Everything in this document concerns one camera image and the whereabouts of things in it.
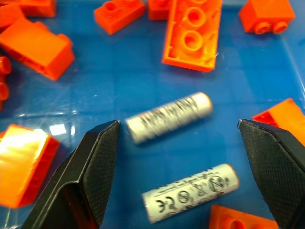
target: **orange lego brick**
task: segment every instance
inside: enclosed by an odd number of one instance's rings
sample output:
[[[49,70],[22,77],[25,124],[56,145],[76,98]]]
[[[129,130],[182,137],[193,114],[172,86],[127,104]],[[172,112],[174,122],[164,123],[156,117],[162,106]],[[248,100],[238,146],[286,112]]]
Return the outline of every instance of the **orange lego brick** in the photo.
[[[148,0],[148,19],[151,21],[167,20],[169,7],[169,0]]]
[[[20,18],[24,18],[18,4],[0,6],[0,33]]]
[[[21,19],[0,34],[0,46],[14,59],[57,80],[74,61],[72,42],[41,22]]]
[[[2,103],[7,100],[10,95],[9,87],[5,83],[5,76],[11,73],[10,60],[5,56],[0,56],[0,110]]]
[[[245,32],[284,32],[295,14],[289,0],[249,0],[239,12]]]
[[[0,5],[18,4],[25,16],[55,17],[56,0],[0,0]]]
[[[140,0],[112,0],[94,11],[96,22],[112,35],[143,16],[145,4]]]
[[[305,117],[291,98],[254,116],[253,120],[288,130],[305,146]]]
[[[52,136],[10,125],[0,141],[0,205],[34,203],[60,143]]]
[[[278,229],[275,221],[212,205],[209,229]]]
[[[173,0],[163,63],[204,72],[215,68],[222,0]]]

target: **ce mark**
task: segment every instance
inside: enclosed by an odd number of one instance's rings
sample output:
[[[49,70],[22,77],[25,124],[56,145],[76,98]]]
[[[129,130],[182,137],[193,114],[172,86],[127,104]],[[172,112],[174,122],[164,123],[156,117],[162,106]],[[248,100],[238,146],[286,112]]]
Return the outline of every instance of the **ce mark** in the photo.
[[[159,203],[159,206],[161,209],[159,210],[159,213],[164,212],[166,205],[168,205],[169,209],[175,209],[175,201],[172,197],[165,197],[165,199],[168,199],[168,201],[162,201],[162,200],[156,200],[157,203]]]

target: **cylindrical battery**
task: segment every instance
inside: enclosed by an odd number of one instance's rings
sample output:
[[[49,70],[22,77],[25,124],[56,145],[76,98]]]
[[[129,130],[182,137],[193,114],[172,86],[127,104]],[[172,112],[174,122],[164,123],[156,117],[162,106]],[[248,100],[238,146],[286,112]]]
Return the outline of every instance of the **cylindrical battery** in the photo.
[[[134,143],[138,144],[205,117],[213,111],[210,98],[198,92],[126,119]]]
[[[239,187],[239,178],[228,164],[207,169],[191,177],[142,194],[148,219],[155,223]]]

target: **underside of lego brick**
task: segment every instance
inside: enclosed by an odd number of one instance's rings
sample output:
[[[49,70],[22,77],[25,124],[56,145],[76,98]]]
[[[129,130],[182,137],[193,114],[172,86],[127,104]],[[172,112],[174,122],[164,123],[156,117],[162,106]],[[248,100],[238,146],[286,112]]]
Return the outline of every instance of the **underside of lego brick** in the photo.
[[[215,68],[221,0],[173,0],[163,63],[208,72]]]

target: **blue plastic tray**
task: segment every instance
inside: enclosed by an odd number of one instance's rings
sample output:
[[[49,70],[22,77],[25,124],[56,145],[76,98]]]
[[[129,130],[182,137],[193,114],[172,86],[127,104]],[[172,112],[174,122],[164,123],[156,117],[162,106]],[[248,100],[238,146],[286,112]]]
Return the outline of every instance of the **blue plastic tray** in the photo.
[[[93,19],[92,11],[101,2],[60,0],[56,18],[39,20],[52,32],[71,38],[76,61],[57,82],[13,62],[7,79],[11,94],[0,112],[0,130],[15,123],[51,134],[50,126],[55,126],[53,134],[64,147],[49,179],[86,131],[122,120],[102,229],[206,229],[212,204],[272,219],[252,176],[237,122],[288,97],[303,108],[305,4],[291,0],[296,19],[283,35],[256,36],[244,33],[239,21],[244,2],[224,0],[216,69],[201,73],[161,63],[165,21],[148,21],[145,15],[108,36]],[[197,91],[213,101],[211,118],[144,146],[132,143],[125,118]],[[237,191],[149,224],[141,193],[221,163],[237,171]],[[31,208],[0,208],[0,228],[21,225]]]

